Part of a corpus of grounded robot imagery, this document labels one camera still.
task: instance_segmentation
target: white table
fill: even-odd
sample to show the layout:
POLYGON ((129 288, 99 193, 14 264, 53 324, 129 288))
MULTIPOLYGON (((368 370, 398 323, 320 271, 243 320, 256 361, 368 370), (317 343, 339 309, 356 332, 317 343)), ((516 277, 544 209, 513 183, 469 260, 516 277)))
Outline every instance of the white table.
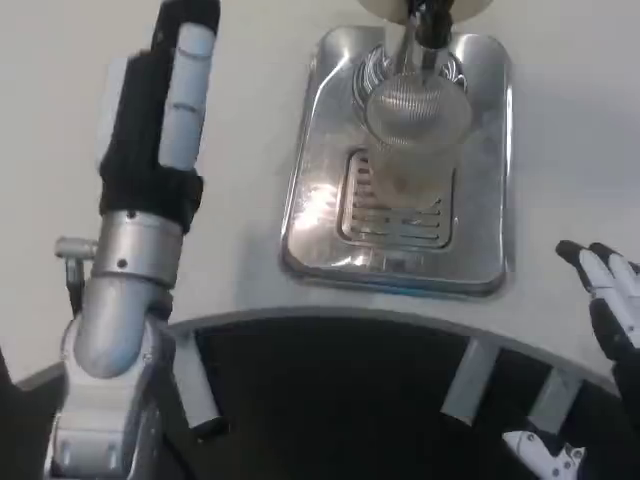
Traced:
MULTIPOLYGON (((0 6, 0 346, 23 387, 52 372, 70 319, 53 242, 97 234, 94 139, 106 66, 148 44, 158 7, 35 3, 0 6)), ((494 35, 514 63, 517 221, 514 281, 498 298, 460 302, 309 286, 281 271, 281 221, 314 45, 334 26, 378 20, 355 0, 223 2, 199 161, 207 186, 185 244, 176 328, 304 313, 375 316, 486 334, 610 387, 587 295, 554 247, 565 238, 602 241, 640 259, 640 4, 616 6, 495 0, 458 27, 494 35)))

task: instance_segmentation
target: glass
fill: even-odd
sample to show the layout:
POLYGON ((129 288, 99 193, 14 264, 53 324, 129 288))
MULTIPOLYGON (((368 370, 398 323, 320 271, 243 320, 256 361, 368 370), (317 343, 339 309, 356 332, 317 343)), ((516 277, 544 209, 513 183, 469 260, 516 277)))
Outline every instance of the glass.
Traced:
POLYGON ((392 208, 428 208, 449 188, 472 120, 464 91, 432 73, 396 75, 369 98, 372 187, 392 208))

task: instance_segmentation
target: stainless steel drip tray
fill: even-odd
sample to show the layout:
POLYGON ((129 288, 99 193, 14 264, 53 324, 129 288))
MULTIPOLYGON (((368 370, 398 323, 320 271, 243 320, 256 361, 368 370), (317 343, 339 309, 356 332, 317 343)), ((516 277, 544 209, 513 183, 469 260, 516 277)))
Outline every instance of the stainless steel drip tray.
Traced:
POLYGON ((352 79, 383 30, 344 27, 312 63, 282 237, 282 258, 309 279, 424 294, 488 295, 505 277, 511 161, 509 58, 494 39, 456 35, 474 120, 451 185, 425 211, 393 210, 371 191, 352 79))

